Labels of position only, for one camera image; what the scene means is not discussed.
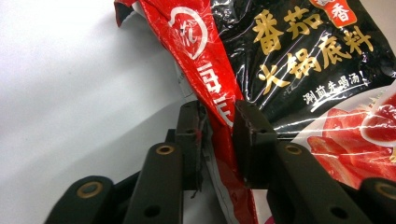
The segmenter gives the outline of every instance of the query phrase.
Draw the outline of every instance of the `plastic packaging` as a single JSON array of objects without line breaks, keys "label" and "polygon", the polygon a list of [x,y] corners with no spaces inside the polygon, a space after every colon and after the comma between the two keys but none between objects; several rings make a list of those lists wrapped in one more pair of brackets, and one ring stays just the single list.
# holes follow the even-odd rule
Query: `plastic packaging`
[{"label": "plastic packaging", "polygon": [[385,116],[371,98],[396,78],[396,60],[360,1],[138,2],[209,111],[209,167],[230,223],[273,222],[265,192],[244,188],[237,172],[236,99],[258,105],[279,139],[312,148],[335,179],[355,188],[366,176],[396,180],[393,145],[361,134],[370,113]]}]

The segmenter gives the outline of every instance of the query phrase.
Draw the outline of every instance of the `yellow chinese characters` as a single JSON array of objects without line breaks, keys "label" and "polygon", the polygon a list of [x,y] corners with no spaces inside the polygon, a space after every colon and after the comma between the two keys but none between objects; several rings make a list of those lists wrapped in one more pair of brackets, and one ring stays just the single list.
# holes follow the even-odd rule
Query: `yellow chinese characters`
[{"label": "yellow chinese characters", "polygon": [[309,35],[310,32],[308,25],[313,29],[318,29],[318,26],[323,23],[323,21],[320,20],[319,14],[312,14],[303,21],[296,22],[296,19],[300,20],[303,17],[303,14],[309,12],[309,10],[306,8],[300,9],[299,7],[295,7],[294,10],[295,12],[291,12],[289,10],[288,16],[284,18],[284,20],[288,21],[290,25],[290,28],[287,31],[293,33],[293,37],[291,39],[295,39],[298,34]]},{"label": "yellow chinese characters", "polygon": [[262,52],[264,52],[265,55],[268,55],[275,49],[281,49],[279,36],[283,35],[283,32],[275,28],[277,21],[273,17],[274,16],[265,9],[254,18],[257,25],[253,27],[253,31],[258,34],[253,43],[260,40]]}]

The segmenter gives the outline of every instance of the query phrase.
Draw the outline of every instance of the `white surface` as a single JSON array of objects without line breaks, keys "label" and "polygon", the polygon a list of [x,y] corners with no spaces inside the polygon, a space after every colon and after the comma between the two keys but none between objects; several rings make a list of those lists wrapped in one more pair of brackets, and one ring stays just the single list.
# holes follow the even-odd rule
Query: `white surface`
[{"label": "white surface", "polygon": [[[362,2],[396,49],[394,0]],[[84,176],[119,182],[175,128],[174,63],[142,18],[118,28],[110,0],[3,0],[0,28],[0,223],[42,223]],[[221,222],[186,207],[186,223]]]}]

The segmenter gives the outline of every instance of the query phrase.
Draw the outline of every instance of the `black mechanical part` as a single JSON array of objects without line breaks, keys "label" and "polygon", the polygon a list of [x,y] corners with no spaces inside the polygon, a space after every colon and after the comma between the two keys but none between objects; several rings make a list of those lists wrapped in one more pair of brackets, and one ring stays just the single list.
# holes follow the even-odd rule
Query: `black mechanical part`
[{"label": "black mechanical part", "polygon": [[183,152],[184,190],[201,189],[201,143],[204,122],[205,109],[198,101],[186,103],[180,108],[174,139]]},{"label": "black mechanical part", "polygon": [[45,223],[108,223],[112,217],[113,188],[106,177],[80,179],[56,203]]},{"label": "black mechanical part", "polygon": [[238,101],[235,108],[238,167],[248,187],[268,189],[276,223],[371,223],[306,148],[276,141],[257,106]]},{"label": "black mechanical part", "polygon": [[177,145],[153,146],[148,151],[123,223],[181,223],[182,171],[182,152]]},{"label": "black mechanical part", "polygon": [[262,112],[254,104],[245,101],[235,103],[233,122],[233,146],[247,187],[267,189],[271,167],[262,158],[269,158],[276,148],[276,132],[262,118]]}]

